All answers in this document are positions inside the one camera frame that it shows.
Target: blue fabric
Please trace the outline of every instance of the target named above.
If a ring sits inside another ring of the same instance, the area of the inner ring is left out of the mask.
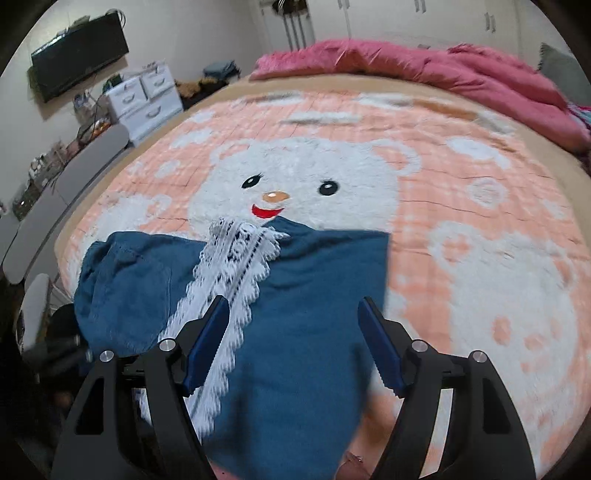
[[[330,480],[361,419],[373,361],[357,323],[371,296],[383,308],[388,235],[290,234],[259,284],[252,322],[228,375],[206,454],[242,480]]]
[[[142,232],[115,232],[93,243],[82,262],[74,311],[95,355],[152,347],[185,296],[204,246]]]

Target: silver bolt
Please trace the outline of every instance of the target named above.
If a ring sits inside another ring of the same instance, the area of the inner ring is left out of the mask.
[[[427,342],[423,342],[422,340],[415,340],[413,342],[413,350],[415,352],[426,352],[428,348]]]
[[[480,350],[477,350],[476,352],[474,352],[472,354],[472,358],[474,359],[475,362],[478,362],[479,364],[483,364],[484,362],[486,362],[488,360],[486,353],[481,352]]]
[[[176,346],[177,346],[177,343],[174,340],[172,340],[172,338],[167,338],[166,340],[162,340],[160,342],[160,349],[163,352],[169,352]]]
[[[115,356],[115,354],[113,352],[111,352],[111,350],[105,350],[104,352],[102,352],[99,355],[99,360],[101,362],[110,362],[111,360],[113,360],[113,357]]]

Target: red mouth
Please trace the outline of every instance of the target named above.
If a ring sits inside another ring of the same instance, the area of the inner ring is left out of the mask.
[[[259,218],[273,218],[274,216],[279,215],[283,211],[283,208],[277,210],[265,210],[263,208],[259,208],[256,205],[252,205],[252,213]]]

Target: tv screen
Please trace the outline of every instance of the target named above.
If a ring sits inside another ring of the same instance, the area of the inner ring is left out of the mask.
[[[116,12],[71,28],[31,55],[44,102],[129,52]]]

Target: bear nose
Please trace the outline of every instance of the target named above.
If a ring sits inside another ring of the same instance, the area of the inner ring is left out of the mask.
[[[269,203],[278,203],[282,202],[283,200],[287,200],[290,196],[285,192],[280,192],[278,190],[274,192],[267,192],[262,196],[262,199]]]

